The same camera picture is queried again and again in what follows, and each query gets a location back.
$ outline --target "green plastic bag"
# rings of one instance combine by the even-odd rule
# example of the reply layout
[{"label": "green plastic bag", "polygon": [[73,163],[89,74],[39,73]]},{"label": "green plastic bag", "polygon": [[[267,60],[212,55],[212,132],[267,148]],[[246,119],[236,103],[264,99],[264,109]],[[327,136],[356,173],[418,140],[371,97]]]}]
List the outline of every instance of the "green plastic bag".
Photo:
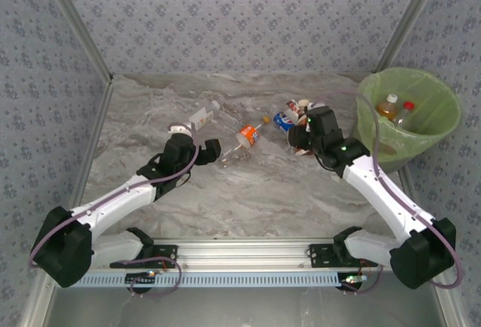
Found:
[{"label": "green plastic bag", "polygon": [[[459,124],[461,105],[447,84],[427,71],[409,68],[389,68],[366,77],[359,85],[374,107],[390,93],[398,96],[396,107],[405,101],[414,103],[410,114],[410,131],[395,128],[385,117],[377,114],[380,124],[381,168],[390,173],[405,165],[414,156],[432,147]],[[374,150],[376,129],[368,106],[358,98],[358,123],[354,137],[371,151]]]}]

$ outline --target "red bottle cap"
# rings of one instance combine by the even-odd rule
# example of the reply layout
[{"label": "red bottle cap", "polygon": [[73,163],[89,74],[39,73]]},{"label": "red bottle cap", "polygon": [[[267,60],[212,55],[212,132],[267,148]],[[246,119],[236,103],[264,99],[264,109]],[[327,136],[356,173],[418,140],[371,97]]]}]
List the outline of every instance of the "red bottle cap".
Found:
[{"label": "red bottle cap", "polygon": [[412,109],[414,109],[414,103],[411,103],[410,101],[406,101],[404,103],[404,109],[408,109],[409,111],[411,111]]}]

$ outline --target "gray marble floor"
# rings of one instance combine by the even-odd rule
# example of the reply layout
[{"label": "gray marble floor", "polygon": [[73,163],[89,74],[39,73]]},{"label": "gray marble floor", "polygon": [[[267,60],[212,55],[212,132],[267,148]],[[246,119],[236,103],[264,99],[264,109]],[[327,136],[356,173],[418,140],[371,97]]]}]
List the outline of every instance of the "gray marble floor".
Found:
[{"label": "gray marble floor", "polygon": [[[83,203],[119,186],[160,153],[168,139],[167,126],[186,121],[203,98],[224,102],[198,137],[219,138],[227,147],[242,125],[272,117],[289,99],[313,100],[339,89],[354,90],[358,81],[358,76],[335,74],[116,76]],[[328,105],[349,134],[355,124],[354,98],[334,95]],[[248,157],[227,168],[194,167],[186,185],[132,213],[109,232],[137,226],[164,237],[330,237],[356,225],[390,234],[359,192],[321,169],[312,156],[294,156],[274,125],[266,126]]]}]

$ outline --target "patterned wallpaper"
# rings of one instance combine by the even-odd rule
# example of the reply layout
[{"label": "patterned wallpaper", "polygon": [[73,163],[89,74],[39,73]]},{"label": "patterned wallpaper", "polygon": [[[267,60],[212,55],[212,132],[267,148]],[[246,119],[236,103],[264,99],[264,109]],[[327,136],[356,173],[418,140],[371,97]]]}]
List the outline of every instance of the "patterned wallpaper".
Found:
[{"label": "patterned wallpaper", "polygon": [[0,326],[17,326],[27,254],[68,203],[104,86],[54,0],[1,0]]},{"label": "patterned wallpaper", "polygon": [[73,0],[113,74],[370,71],[408,0]]},{"label": "patterned wallpaper", "polygon": [[481,0],[430,0],[401,48],[397,65],[439,75],[461,100],[456,132],[410,164],[423,205],[458,229],[467,272],[462,293],[481,325]]}]

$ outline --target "orange bottle label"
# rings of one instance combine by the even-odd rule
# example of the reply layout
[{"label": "orange bottle label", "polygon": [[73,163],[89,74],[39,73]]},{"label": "orange bottle label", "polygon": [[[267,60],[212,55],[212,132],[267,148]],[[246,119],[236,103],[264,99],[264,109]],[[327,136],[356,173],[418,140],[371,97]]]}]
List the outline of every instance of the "orange bottle label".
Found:
[{"label": "orange bottle label", "polygon": [[257,132],[257,129],[254,128],[253,126],[250,126],[249,124],[244,126],[239,131],[239,133],[241,133],[244,137],[247,138],[250,145],[255,144],[260,138],[260,135],[259,135],[259,132]]}]

